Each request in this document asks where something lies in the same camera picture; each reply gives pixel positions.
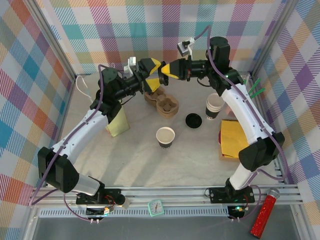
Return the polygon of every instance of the plaid fabric wall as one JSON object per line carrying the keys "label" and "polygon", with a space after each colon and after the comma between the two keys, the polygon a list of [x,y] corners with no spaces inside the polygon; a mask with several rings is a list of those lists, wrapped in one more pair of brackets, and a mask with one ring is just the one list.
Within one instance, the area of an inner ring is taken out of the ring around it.
{"label": "plaid fabric wall", "polygon": [[272,126],[285,136],[290,182],[298,184],[320,239],[320,2],[300,0],[259,77]]}
{"label": "plaid fabric wall", "polygon": [[266,32],[262,38],[262,41],[259,44],[258,49],[255,52],[255,55],[254,55],[253,61],[251,62],[251,66],[249,68],[249,71],[253,70],[253,68],[255,67],[257,60],[259,59],[262,50],[265,48],[266,44],[268,43],[268,39],[270,37],[270,34],[273,32],[274,27],[276,26],[277,21],[278,21],[279,17],[281,16],[287,2],[288,2],[288,0],[281,0],[281,3],[279,5],[278,9],[276,10],[276,13],[274,14],[272,21],[271,21],[268,29],[266,30]]}
{"label": "plaid fabric wall", "polygon": [[[177,43],[207,25],[231,45],[232,66],[247,71],[274,18],[280,0],[37,0],[78,74],[98,64],[122,69],[128,58],[180,58]],[[204,59],[206,35],[194,46]]]}
{"label": "plaid fabric wall", "polygon": [[72,82],[23,0],[0,5],[0,240],[16,240]]}

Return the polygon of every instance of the small clock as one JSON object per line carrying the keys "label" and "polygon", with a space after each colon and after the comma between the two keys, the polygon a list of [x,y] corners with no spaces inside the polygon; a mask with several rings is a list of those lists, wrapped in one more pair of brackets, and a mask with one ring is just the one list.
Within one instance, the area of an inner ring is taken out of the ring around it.
{"label": "small clock", "polygon": [[151,215],[151,217],[165,213],[164,206],[163,206],[162,201],[160,199],[153,200],[153,201],[149,202],[148,208],[149,208],[149,214]]}

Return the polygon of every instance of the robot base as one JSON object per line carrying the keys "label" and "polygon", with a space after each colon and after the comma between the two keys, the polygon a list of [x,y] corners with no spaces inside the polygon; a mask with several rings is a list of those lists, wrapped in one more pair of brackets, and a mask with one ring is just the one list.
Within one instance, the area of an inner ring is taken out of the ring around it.
{"label": "robot base", "polygon": [[236,191],[233,197],[226,193],[225,187],[211,187],[209,188],[209,197],[212,204],[250,204],[255,202],[254,192],[249,186]]}
{"label": "robot base", "polygon": [[126,197],[121,194],[121,189],[100,188],[94,196],[78,193],[75,204],[77,205],[122,205]]}

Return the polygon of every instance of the red cylinder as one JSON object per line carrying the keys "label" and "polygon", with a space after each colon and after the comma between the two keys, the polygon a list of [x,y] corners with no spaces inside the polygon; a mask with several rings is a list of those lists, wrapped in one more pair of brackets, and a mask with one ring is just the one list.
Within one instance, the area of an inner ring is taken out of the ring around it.
{"label": "red cylinder", "polygon": [[276,188],[270,188],[267,191],[267,196],[250,232],[257,239],[261,238],[262,233],[264,232],[266,224],[268,222],[269,216],[271,214],[271,211],[274,208],[275,202],[279,196],[280,192]]}

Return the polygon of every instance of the black mounting plate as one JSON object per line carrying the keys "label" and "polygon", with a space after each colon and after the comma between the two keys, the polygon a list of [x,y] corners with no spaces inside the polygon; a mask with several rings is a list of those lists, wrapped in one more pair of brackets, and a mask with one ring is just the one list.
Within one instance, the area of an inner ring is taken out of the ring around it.
{"label": "black mounting plate", "polygon": [[244,195],[248,198],[248,203],[255,202],[254,192],[251,187],[246,187],[242,194],[234,196],[232,199],[226,194],[224,187],[210,187],[209,197],[212,204],[246,204],[247,200]]}
{"label": "black mounting plate", "polygon": [[75,201],[75,204],[77,205],[110,205],[110,204],[119,204],[119,202],[117,202],[117,200],[119,199],[119,197],[121,197],[121,189],[119,188],[105,188],[103,189],[100,194],[102,194],[102,196],[111,196],[111,198],[105,198],[103,197],[101,201],[99,202],[94,202],[93,200],[91,200],[91,196],[88,196],[86,194],[78,194],[77,195],[77,199]]}

